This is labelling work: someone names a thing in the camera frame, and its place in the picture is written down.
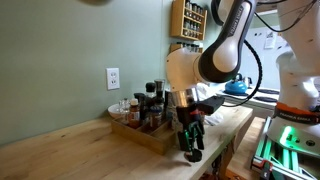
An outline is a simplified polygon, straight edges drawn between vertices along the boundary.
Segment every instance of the spice rack shelf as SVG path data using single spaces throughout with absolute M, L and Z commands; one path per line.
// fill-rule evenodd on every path
M 184 16 L 184 18 L 185 18 L 185 19 L 188 19 L 188 20 L 190 20 L 190 21 L 196 22 L 196 23 L 198 23 L 198 24 L 202 24 L 202 22 L 197 21 L 197 20 L 194 20 L 194 19 L 192 19 L 191 17 Z
M 189 11 L 189 12 L 191 12 L 191 13 L 194 13 L 194 14 L 196 14 L 196 15 L 198 15 L 198 16 L 200 16 L 200 17 L 204 18 L 204 15 L 199 14 L 199 13 L 197 13 L 197 12 L 194 12 L 194 11 L 192 11 L 192 10 L 188 9 L 188 8 L 185 8 L 185 7 L 184 7 L 184 10 L 185 10 L 185 11 Z
M 182 44 L 171 44 L 170 45 L 170 52 L 173 52 L 173 51 L 180 49 L 180 48 L 183 48 Z M 200 47 L 198 50 L 198 53 L 202 53 L 202 52 L 203 52 L 203 48 Z
M 193 41 L 204 40 L 207 10 L 202 14 L 185 7 L 186 0 L 174 0 L 171 11 L 170 36 Z
M 155 130 L 150 128 L 149 123 L 133 129 L 125 125 L 123 121 L 123 118 L 112 120 L 112 132 L 145 146 L 158 154 L 165 154 L 176 143 L 175 132 L 171 128 L 171 121 L 164 121 Z

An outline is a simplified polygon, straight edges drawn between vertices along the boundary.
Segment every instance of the wooden spice rack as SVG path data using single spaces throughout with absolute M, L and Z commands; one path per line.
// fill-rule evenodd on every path
M 158 154 L 164 155 L 176 143 L 175 132 L 171 128 L 170 121 L 163 122 L 156 130 L 151 130 L 149 123 L 133 129 L 123 124 L 122 121 L 122 118 L 111 121 L 111 128 L 114 133 Z
M 201 19 L 198 21 L 193 19 L 192 17 L 186 16 L 185 12 L 195 14 L 197 17 Z M 187 29 L 184 27 L 184 22 L 189 20 L 190 22 L 196 23 L 200 25 L 200 31 L 194 31 L 192 29 Z M 171 31 L 170 35 L 172 37 L 180 37 L 188 40 L 204 40 L 205 29 L 206 29 L 206 20 L 207 20 L 207 10 L 203 10 L 202 14 L 199 14 L 195 11 L 192 11 L 188 8 L 185 8 L 185 0 L 174 0 L 172 2 L 172 12 L 171 12 Z M 195 33 L 198 38 L 192 36 L 184 35 L 184 31 Z

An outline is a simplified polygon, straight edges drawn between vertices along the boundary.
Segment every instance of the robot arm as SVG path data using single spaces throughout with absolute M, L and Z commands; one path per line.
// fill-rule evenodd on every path
M 230 9 L 230 13 L 218 39 L 201 56 L 199 53 L 179 49 L 167 57 L 167 78 L 171 84 L 178 120 L 183 125 L 183 130 L 177 133 L 180 148 L 186 151 L 185 156 L 190 162 L 200 161 L 202 155 L 198 149 L 204 148 L 204 128 L 198 111 L 201 106 L 197 105 L 198 100 L 194 98 L 192 89 L 199 81 L 222 83 L 237 75 L 242 44 L 256 3 L 256 0 L 235 0 L 232 4 L 229 1 L 229 6 L 225 7 Z M 210 102 L 202 104 L 202 108 L 211 113 L 212 109 L 223 103 L 223 100 L 216 97 L 208 101 Z M 198 149 L 193 147 L 195 141 Z
M 180 49 L 167 58 L 167 78 L 171 91 L 184 91 L 197 82 L 226 82 L 240 68 L 241 49 L 253 18 L 257 0 L 237 0 L 223 5 L 230 13 L 217 40 L 205 52 L 190 53 Z
M 171 92 L 179 102 L 177 108 L 187 108 L 195 102 L 189 93 L 198 82 L 226 82 L 237 75 L 241 64 L 241 49 L 244 37 L 249 28 L 258 0 L 234 0 L 222 7 L 222 15 L 228 14 L 217 40 L 203 54 L 191 53 L 179 49 L 167 57 L 167 78 L 171 84 Z M 313 78 L 320 76 L 320 1 L 319 0 L 288 0 L 281 1 L 278 6 L 280 26 L 290 27 L 293 23 L 303 20 L 289 31 L 283 33 L 294 52 L 285 53 L 278 58 L 280 71 L 280 97 L 278 102 L 309 115 L 310 107 L 316 105 L 319 93 L 313 85 Z M 320 157 L 320 122 L 317 124 L 292 120 L 301 114 L 290 114 L 293 118 L 278 116 L 274 118 L 268 136 L 287 148 L 316 157 Z M 317 120 L 320 116 L 312 114 Z M 283 132 L 290 126 L 294 131 L 290 136 L 299 139 L 297 142 L 281 142 Z

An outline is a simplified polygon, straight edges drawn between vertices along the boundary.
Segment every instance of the black cable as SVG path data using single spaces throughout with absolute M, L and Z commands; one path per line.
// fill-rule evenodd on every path
M 267 24 L 259 15 L 258 13 L 254 13 L 259 19 L 260 21 L 266 25 L 269 29 L 271 29 L 272 31 L 274 32 L 285 32 L 289 29 L 291 29 L 292 27 L 294 27 L 296 24 L 298 24 L 298 22 L 310 11 L 310 9 L 313 7 L 313 5 L 317 2 L 317 0 L 312 0 L 309 4 L 307 4 L 306 6 L 303 6 L 303 7 L 306 7 L 303 12 L 297 17 L 297 19 L 287 28 L 285 29 L 282 29 L 282 30 L 276 30 L 276 29 L 273 29 L 269 24 Z
M 239 104 L 236 104 L 236 105 L 221 105 L 221 106 L 224 106 L 224 107 L 236 107 L 236 106 L 240 106 L 246 102 L 248 102 L 255 94 L 256 92 L 258 91 L 258 89 L 260 88 L 260 85 L 261 85 L 261 81 L 262 81 L 262 64 L 261 64 L 261 60 L 260 60 L 260 57 L 259 55 L 257 54 L 257 52 L 253 49 L 253 47 L 250 45 L 250 43 L 247 41 L 247 40 L 244 40 L 244 44 L 249 48 L 249 50 L 251 51 L 251 53 L 253 54 L 253 56 L 255 57 L 255 60 L 257 62 L 257 65 L 258 65 L 258 70 L 259 70 L 259 76 L 258 76 L 258 82 L 257 82 L 257 85 L 256 87 L 254 88 L 254 90 L 252 91 L 252 93 L 246 97 L 245 99 L 240 99 L 240 98 L 236 98 L 236 97 L 233 97 L 233 96 L 227 96 L 227 97 L 230 97 L 232 99 L 236 99 L 236 100 L 244 100 L 243 102 L 239 103 Z
M 278 3 L 282 3 L 284 1 L 287 0 L 280 0 L 280 1 L 273 1 L 273 2 L 258 2 L 258 5 L 265 5 L 265 4 L 278 4 Z

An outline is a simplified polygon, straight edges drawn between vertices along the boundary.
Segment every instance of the wall outlet cover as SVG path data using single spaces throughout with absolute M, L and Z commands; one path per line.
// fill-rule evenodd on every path
M 107 89 L 119 89 L 120 88 L 120 74 L 119 68 L 106 68 L 107 75 Z

